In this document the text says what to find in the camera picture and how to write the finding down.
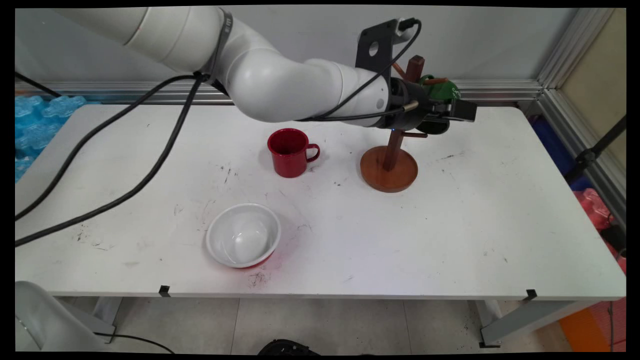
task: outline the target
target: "round wooden base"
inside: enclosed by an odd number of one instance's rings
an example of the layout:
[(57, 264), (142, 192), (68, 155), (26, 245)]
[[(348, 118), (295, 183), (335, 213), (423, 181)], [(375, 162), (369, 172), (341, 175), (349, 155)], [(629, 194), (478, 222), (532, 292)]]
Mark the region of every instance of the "round wooden base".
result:
[(386, 146), (369, 149), (360, 159), (362, 177), (372, 188), (385, 193), (401, 192), (408, 188), (418, 176), (418, 164), (413, 156), (400, 150), (396, 166), (391, 171), (382, 168)]

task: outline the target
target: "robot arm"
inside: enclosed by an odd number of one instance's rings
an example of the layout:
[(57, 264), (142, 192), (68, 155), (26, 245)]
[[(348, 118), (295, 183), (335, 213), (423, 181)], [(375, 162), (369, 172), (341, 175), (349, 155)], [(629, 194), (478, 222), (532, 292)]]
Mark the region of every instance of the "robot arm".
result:
[[(173, 70), (210, 74), (217, 81), (214, 86), (223, 88), (245, 115), (266, 122), (316, 117), (334, 109), (373, 78), (382, 69), (381, 63), (390, 66), (393, 44), (412, 38), (412, 30), (403, 29), (402, 21), (369, 28), (358, 41), (357, 67), (350, 67), (322, 59), (304, 63), (287, 59), (255, 30), (214, 6), (55, 11)], [(371, 38), (372, 33), (380, 32), (385, 37)], [(377, 39), (385, 40), (386, 46), (369, 56), (369, 45)], [(434, 101), (420, 85), (391, 78), (389, 70), (384, 73), (329, 117), (401, 110), (396, 115), (347, 123), (402, 130), (418, 127), (427, 133), (445, 131), (449, 120), (474, 120), (475, 104)], [(414, 110), (405, 113), (409, 108)], [(426, 123), (436, 124), (441, 130), (428, 130), (433, 128), (424, 127)]]
[[(178, 72), (200, 70), (214, 52), (223, 28), (223, 13), (214, 6), (56, 11)], [(287, 59), (237, 19), (219, 51), (215, 78), (244, 114), (266, 122), (320, 115), (375, 75), (328, 60), (298, 63)], [(387, 82), (379, 77), (332, 116), (385, 111), (388, 99)], [(358, 124), (371, 125), (377, 120), (358, 120)]]

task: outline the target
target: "wooden mug tree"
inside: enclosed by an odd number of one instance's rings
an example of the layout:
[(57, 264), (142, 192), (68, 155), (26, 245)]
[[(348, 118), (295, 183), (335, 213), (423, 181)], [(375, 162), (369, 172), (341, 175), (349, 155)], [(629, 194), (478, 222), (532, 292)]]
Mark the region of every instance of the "wooden mug tree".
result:
[[(409, 60), (406, 73), (398, 73), (405, 81), (418, 82), (422, 76), (424, 58), (414, 56)], [(364, 180), (376, 190), (387, 193), (401, 192), (408, 188), (418, 176), (418, 164), (408, 152), (400, 149), (403, 138), (425, 138), (424, 133), (407, 133), (391, 130), (387, 146), (369, 149), (360, 159), (360, 171)]]

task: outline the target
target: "tiled floor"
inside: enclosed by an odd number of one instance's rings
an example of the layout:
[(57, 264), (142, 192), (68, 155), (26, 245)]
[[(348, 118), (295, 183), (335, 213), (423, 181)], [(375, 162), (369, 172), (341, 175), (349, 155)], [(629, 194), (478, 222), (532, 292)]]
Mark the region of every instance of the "tiled floor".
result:
[[(60, 298), (90, 312), (97, 298)], [(517, 304), (502, 302), (503, 313)], [(257, 354), (288, 339), (321, 355), (571, 351), (560, 326), (481, 349), (476, 307), (467, 301), (124, 298), (116, 333), (157, 341), (178, 353)], [(117, 338), (122, 352), (164, 352)]]

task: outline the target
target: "red mug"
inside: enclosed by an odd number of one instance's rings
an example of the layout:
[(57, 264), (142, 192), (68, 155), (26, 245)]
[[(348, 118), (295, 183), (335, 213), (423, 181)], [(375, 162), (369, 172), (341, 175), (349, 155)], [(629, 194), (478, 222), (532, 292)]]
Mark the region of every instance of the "red mug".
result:
[[(273, 167), (282, 177), (296, 177), (307, 169), (307, 163), (318, 159), (320, 147), (309, 143), (306, 134), (298, 129), (280, 129), (269, 136), (267, 146), (273, 158)], [(317, 149), (316, 155), (307, 159), (307, 149)]]

